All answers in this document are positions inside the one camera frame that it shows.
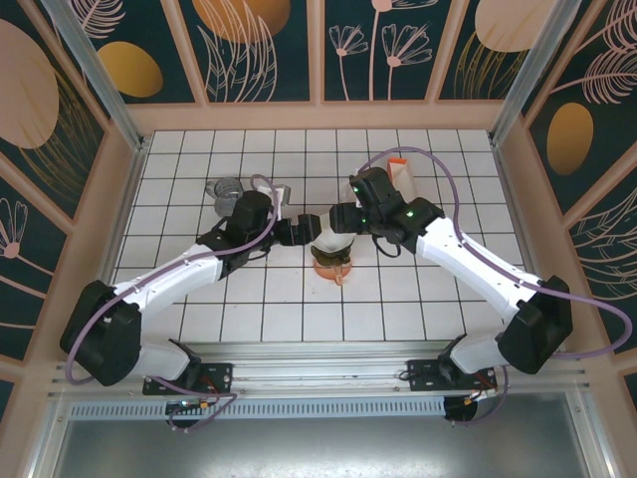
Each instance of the orange object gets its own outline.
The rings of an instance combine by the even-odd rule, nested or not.
[[[322,266],[317,259],[314,259],[314,267],[317,274],[324,279],[334,281],[338,286],[342,286],[342,278],[351,271],[351,262],[341,264],[340,266]]]

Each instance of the yellow oval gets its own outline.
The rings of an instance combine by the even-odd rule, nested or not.
[[[129,42],[112,42],[98,50],[115,87],[136,98],[152,97],[163,86],[161,70],[145,51]]]
[[[262,18],[273,37],[290,19],[290,0],[192,0],[201,21],[212,32],[232,43],[253,43],[260,40],[248,21],[244,1],[255,19]]]
[[[568,176],[581,166],[593,142],[593,117],[578,103],[562,106],[550,121],[546,152],[557,174]]]
[[[496,52],[522,52],[535,43],[555,0],[480,0],[476,35]]]
[[[58,122],[56,72],[29,35],[0,20],[0,137],[18,147],[39,147]]]

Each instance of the white tile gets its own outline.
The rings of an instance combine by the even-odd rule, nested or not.
[[[304,304],[305,342],[342,341],[341,304]]]
[[[369,161],[366,152],[338,152],[338,175],[340,177],[350,177],[356,169],[360,169]]]
[[[458,135],[463,151],[491,151],[489,136],[483,129],[460,129]]]
[[[306,179],[306,204],[337,204],[338,179],[309,177]]]
[[[157,313],[152,318],[152,321],[143,321],[141,323],[141,335],[145,338],[160,339],[162,341],[167,341],[168,339],[178,341],[184,307],[183,304],[171,304]]]
[[[336,139],[338,151],[368,151],[367,131],[364,129],[339,129]]]
[[[380,304],[345,304],[343,311],[346,341],[384,339]]]
[[[486,302],[463,302],[461,307],[467,334],[492,331],[504,326],[502,318]]]
[[[159,236],[165,218],[165,206],[135,207],[128,226],[128,234],[132,236]]]
[[[250,177],[253,174],[272,176],[272,164],[274,154],[271,152],[248,152],[243,155],[241,164],[241,177]]]
[[[388,341],[422,341],[425,328],[419,303],[383,304],[385,338]]]
[[[454,276],[442,267],[419,267],[418,281],[423,302],[458,300]]]
[[[119,284],[120,282],[128,282],[139,276],[143,276],[148,272],[152,271],[152,269],[144,268],[144,269],[117,269],[115,270],[115,277],[113,279],[114,284]]]
[[[342,284],[345,302],[380,302],[378,269],[352,267]]]
[[[205,234],[212,229],[221,220],[213,206],[203,206],[201,209],[201,217],[199,218],[199,229],[197,234]]]
[[[266,304],[263,316],[264,342],[300,342],[303,305]]]
[[[507,204],[478,204],[483,232],[514,232]]]
[[[199,229],[201,206],[170,206],[163,227],[164,235],[195,235]]]
[[[143,179],[135,205],[137,206],[165,206],[170,199],[172,179]]]
[[[275,177],[275,185],[285,184],[290,187],[290,204],[306,202],[306,181],[302,177]]]
[[[338,170],[336,168],[335,152],[309,152],[307,155],[306,175],[336,177]]]
[[[178,158],[179,154],[149,154],[143,178],[172,179]]]
[[[490,152],[465,152],[467,170],[472,176],[497,176],[496,161]]]
[[[371,236],[356,236],[349,257],[354,267],[377,266],[376,246],[371,242]]]
[[[242,152],[244,131],[215,131],[212,152]]]
[[[120,267],[155,267],[159,236],[128,236],[123,244]]]
[[[259,342],[262,319],[263,304],[226,305],[221,342]]]
[[[206,344],[219,342],[223,306],[212,304],[188,304],[183,316],[181,341]]]
[[[378,245],[388,254],[396,254],[396,246],[389,244],[384,238],[378,239]],[[387,257],[378,252],[378,264],[381,266],[415,266],[414,255],[404,247],[400,250],[400,256]]]
[[[367,143],[370,151],[384,151],[398,146],[398,134],[396,129],[368,129]]]
[[[239,177],[241,169],[241,153],[215,153],[210,159],[208,177]]]
[[[416,184],[416,192],[419,196],[424,197],[434,204],[440,202],[438,181],[435,177],[414,177],[414,183]]]
[[[305,302],[340,302],[340,286],[321,277],[314,268],[306,268],[304,280]]]
[[[175,179],[170,195],[171,206],[201,206],[206,191],[206,178]]]
[[[303,267],[303,246],[276,245],[266,258],[268,267]]]
[[[465,158],[462,152],[438,152],[435,155],[447,166],[452,176],[467,175],[467,167],[465,166]],[[445,172],[437,164],[435,165],[435,169],[438,177],[446,177]]]
[[[515,234],[485,234],[487,249],[510,264],[521,264],[522,254]]]
[[[227,282],[228,279],[226,278],[195,289],[188,293],[186,302],[188,304],[222,304],[226,297]]]
[[[453,218],[454,204],[443,204],[442,210],[449,218]],[[478,213],[474,204],[460,204],[460,228],[463,232],[480,233],[480,222],[478,221]]]
[[[407,159],[409,170],[412,176],[435,176],[434,162],[427,156],[424,156],[418,152],[401,152],[399,154],[392,154],[393,157],[402,157]]]
[[[187,131],[183,138],[181,152],[210,153],[214,136],[215,131]]]
[[[160,266],[180,256],[192,247],[195,239],[195,236],[162,236],[156,265]]]
[[[442,202],[445,204],[454,203],[454,195],[451,192],[451,186],[446,177],[438,177],[438,188],[440,189],[440,196]],[[471,192],[471,185],[469,184],[468,177],[454,177],[454,183],[458,188],[458,195],[461,203],[473,203],[474,195]]]
[[[275,176],[304,177],[306,155],[304,152],[277,152],[275,154]]]
[[[302,302],[303,269],[269,268],[266,273],[266,302]]]
[[[500,179],[497,177],[471,177],[471,187],[477,203],[506,203]]]
[[[179,152],[182,140],[183,131],[156,131],[150,152]]]
[[[180,154],[176,177],[206,177],[210,154]]]
[[[415,146],[430,151],[427,129],[399,129],[398,139],[401,146]]]
[[[244,152],[270,152],[275,150],[275,132],[273,130],[246,131],[243,144]]]
[[[456,285],[458,286],[458,293],[460,294],[461,301],[484,301],[485,298],[474,291],[467,284],[456,278]]]
[[[308,129],[306,149],[307,151],[336,151],[336,131],[334,129]]]
[[[420,301],[415,267],[381,267],[380,294],[383,302]]]
[[[452,341],[465,332],[458,303],[428,302],[422,310],[428,341]]]
[[[304,152],[306,150],[306,131],[304,129],[278,129],[275,151]]]
[[[460,151],[460,141],[455,129],[429,129],[429,141],[431,150],[436,151]]]
[[[228,292],[226,302],[252,303],[263,302],[265,286],[265,269],[239,269],[228,276]]]

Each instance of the metal base plate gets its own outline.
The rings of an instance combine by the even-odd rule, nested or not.
[[[199,393],[228,393],[232,385],[231,363],[203,363],[201,375],[192,386],[192,391]],[[166,388],[158,382],[147,378],[141,392],[146,396],[181,395],[181,393]]]
[[[485,368],[473,375],[463,376],[456,386],[449,383],[438,371],[438,361],[410,360],[407,363],[407,375],[411,391],[446,391],[446,390],[480,390],[486,386],[479,378],[483,378],[492,388],[498,386],[496,374],[492,368]]]

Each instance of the white tiled floor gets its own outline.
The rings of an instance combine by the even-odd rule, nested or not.
[[[284,214],[321,214],[375,151],[431,150],[456,176],[465,232],[515,265],[522,255],[487,135],[469,130],[159,131],[123,241],[116,282],[144,274],[187,249],[219,220],[207,177],[261,173],[289,185]],[[430,159],[405,153],[420,195],[453,212],[451,188]],[[393,247],[387,246],[389,252]],[[312,269],[309,248],[279,247],[227,280],[193,291],[147,333],[187,343],[450,340],[502,321],[470,288],[408,252],[379,254],[358,237],[343,287]]]

